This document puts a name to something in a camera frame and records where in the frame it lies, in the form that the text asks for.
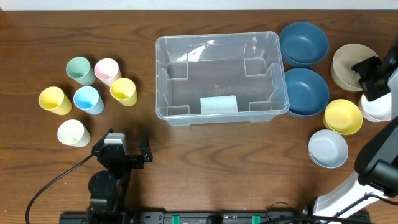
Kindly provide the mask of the beige bowl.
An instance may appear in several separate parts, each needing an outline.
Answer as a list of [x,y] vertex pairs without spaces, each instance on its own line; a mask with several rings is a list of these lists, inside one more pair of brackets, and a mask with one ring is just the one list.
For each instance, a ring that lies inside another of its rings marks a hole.
[[378,57],[378,54],[365,45],[347,44],[340,47],[335,52],[330,66],[333,81],[346,91],[362,91],[359,84],[360,75],[354,73],[351,67],[372,56]]

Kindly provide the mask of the white bowl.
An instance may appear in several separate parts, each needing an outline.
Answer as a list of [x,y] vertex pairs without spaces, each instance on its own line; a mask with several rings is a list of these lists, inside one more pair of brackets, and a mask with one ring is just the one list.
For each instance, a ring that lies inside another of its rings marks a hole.
[[374,101],[368,101],[362,94],[358,108],[363,118],[370,122],[385,122],[391,120],[391,93],[388,93]]

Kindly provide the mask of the yellow bowl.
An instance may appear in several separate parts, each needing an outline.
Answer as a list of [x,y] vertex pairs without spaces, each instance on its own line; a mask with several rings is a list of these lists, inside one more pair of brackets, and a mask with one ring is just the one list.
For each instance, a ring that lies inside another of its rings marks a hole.
[[360,109],[346,99],[331,101],[325,108],[323,124],[327,129],[342,135],[357,133],[363,125]]

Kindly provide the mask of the dark blue bowl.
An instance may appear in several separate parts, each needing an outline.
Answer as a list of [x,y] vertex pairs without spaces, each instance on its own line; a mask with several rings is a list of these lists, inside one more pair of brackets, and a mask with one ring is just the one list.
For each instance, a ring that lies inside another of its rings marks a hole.
[[293,68],[285,72],[288,114],[310,117],[321,113],[330,99],[330,91],[321,75],[307,68]]
[[280,50],[285,63],[308,68],[327,56],[329,41],[318,26],[309,22],[294,22],[280,33]]

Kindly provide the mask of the clear plastic storage container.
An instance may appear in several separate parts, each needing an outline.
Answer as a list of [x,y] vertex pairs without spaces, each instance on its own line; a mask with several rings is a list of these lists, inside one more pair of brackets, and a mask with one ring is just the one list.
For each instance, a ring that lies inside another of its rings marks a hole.
[[155,52],[155,112],[171,126],[266,122],[289,109],[275,32],[163,36]]

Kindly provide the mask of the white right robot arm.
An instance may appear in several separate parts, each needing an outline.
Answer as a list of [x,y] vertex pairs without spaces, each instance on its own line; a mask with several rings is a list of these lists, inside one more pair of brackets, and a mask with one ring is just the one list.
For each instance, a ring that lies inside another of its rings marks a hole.
[[391,94],[391,121],[358,154],[353,174],[303,212],[308,223],[358,223],[351,216],[375,201],[391,205],[397,196],[397,41],[384,58],[369,57],[351,67],[365,97]]

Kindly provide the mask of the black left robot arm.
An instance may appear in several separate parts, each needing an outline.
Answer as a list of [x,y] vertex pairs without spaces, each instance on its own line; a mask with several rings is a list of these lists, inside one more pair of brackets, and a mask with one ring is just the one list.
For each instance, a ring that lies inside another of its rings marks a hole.
[[139,144],[140,154],[127,154],[127,141],[123,133],[110,129],[92,148],[92,154],[105,168],[94,174],[88,182],[90,206],[87,223],[134,223],[134,212],[124,208],[131,171],[143,169],[152,162],[147,132]]

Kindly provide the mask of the cream white cup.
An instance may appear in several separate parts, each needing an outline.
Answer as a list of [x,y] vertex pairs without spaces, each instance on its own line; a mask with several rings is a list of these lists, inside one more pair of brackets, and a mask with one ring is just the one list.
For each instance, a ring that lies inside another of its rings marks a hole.
[[76,119],[62,123],[58,128],[57,137],[62,144],[73,147],[85,147],[91,139],[88,130]]

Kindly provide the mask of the yellow cup right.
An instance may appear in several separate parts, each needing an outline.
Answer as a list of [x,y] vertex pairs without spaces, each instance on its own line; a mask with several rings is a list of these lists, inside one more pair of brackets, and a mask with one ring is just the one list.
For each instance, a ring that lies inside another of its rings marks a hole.
[[128,78],[119,78],[110,87],[111,96],[124,106],[133,106],[137,102],[135,83]]

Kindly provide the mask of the yellow cup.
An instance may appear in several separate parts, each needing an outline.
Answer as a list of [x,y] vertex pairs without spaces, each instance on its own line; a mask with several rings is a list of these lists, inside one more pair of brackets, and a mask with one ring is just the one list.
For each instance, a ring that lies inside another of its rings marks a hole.
[[119,78],[110,87],[111,96],[124,106],[133,106],[137,102],[135,83],[128,78]]
[[66,115],[72,110],[72,103],[63,92],[56,86],[44,89],[39,95],[39,105],[41,108],[57,115]]

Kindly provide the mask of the light blue cup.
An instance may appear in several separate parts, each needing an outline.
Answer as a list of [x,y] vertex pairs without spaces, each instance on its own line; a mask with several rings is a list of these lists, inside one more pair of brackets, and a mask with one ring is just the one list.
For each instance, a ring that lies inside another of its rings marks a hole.
[[73,102],[77,108],[92,115],[100,114],[104,110],[104,102],[92,86],[79,88],[73,96]]

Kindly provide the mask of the light grey bowl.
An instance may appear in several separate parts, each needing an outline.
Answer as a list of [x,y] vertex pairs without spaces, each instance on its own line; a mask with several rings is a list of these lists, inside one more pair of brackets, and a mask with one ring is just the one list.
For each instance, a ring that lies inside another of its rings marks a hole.
[[309,158],[318,166],[336,169],[348,158],[348,145],[338,133],[322,129],[314,133],[308,142]]

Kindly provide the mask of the pink cup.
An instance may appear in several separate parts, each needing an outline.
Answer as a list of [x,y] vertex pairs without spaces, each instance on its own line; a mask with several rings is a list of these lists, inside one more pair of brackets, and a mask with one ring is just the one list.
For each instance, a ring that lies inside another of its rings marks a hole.
[[98,61],[94,73],[107,86],[111,86],[114,81],[122,77],[117,61],[111,58]]

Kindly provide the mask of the green cup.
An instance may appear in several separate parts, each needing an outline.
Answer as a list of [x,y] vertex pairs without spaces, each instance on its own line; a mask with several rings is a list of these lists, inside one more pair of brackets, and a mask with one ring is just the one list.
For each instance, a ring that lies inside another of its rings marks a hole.
[[95,73],[88,59],[75,57],[66,66],[67,75],[83,86],[90,86],[96,80]]

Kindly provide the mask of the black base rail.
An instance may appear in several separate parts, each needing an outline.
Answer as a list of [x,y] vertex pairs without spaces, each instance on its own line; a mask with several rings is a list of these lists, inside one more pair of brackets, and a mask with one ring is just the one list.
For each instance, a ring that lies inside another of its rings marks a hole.
[[164,213],[142,212],[133,215],[98,215],[95,213],[64,213],[59,224],[133,223],[133,224],[258,224],[258,223],[326,223],[326,220],[292,220],[292,210],[266,213]]

